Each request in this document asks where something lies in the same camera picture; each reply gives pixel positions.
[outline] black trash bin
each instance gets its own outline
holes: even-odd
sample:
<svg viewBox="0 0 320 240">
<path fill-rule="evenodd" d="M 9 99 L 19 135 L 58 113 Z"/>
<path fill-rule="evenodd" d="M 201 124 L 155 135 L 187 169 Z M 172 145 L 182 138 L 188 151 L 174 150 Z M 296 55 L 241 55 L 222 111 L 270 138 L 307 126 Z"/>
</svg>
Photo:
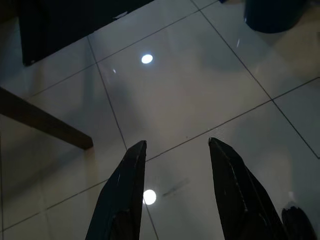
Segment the black trash bin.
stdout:
<svg viewBox="0 0 320 240">
<path fill-rule="evenodd" d="M 244 20 L 263 33 L 279 33 L 292 28 L 306 9 L 308 0 L 246 0 Z"/>
</svg>

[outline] wooden table leg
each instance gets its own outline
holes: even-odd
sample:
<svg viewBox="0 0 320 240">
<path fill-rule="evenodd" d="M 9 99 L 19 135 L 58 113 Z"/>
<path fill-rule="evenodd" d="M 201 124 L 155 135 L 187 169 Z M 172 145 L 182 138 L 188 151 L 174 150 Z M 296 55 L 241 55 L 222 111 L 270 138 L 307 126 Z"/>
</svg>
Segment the wooden table leg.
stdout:
<svg viewBox="0 0 320 240">
<path fill-rule="evenodd" d="M 93 147 L 91 137 L 1 87 L 0 114 L 81 149 Z"/>
</svg>

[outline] glossy floor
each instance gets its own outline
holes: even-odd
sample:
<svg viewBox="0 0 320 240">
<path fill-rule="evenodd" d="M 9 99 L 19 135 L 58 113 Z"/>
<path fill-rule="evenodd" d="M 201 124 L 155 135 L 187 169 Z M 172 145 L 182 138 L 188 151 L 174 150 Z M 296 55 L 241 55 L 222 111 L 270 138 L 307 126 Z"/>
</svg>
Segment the glossy floor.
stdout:
<svg viewBox="0 0 320 240">
<path fill-rule="evenodd" d="M 0 25 L 0 86 L 85 132 L 86 152 L 4 116 L 1 234 L 84 239 L 126 149 L 147 140 L 141 240 L 223 240 L 208 138 L 243 157 L 278 213 L 294 202 L 320 236 L 320 8 L 252 31 L 244 4 L 155 0 L 30 67 Z"/>
</svg>

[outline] white tile floor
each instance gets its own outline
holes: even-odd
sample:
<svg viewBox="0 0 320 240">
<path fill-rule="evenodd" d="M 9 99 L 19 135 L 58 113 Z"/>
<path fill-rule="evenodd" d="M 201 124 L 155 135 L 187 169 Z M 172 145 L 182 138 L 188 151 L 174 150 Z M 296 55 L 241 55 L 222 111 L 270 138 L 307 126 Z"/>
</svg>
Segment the white tile floor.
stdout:
<svg viewBox="0 0 320 240">
<path fill-rule="evenodd" d="M 0 239 L 84 239 L 105 181 L 145 139 L 157 199 L 143 205 L 140 239 L 223 240 L 212 136 L 243 157 L 278 213 L 295 202 L 320 237 L 320 8 L 278 34 L 252 31 L 243 9 L 155 0 L 28 68 L 17 21 L 0 25 L 0 86 L 94 142 L 83 152 L 0 117 Z"/>
</svg>

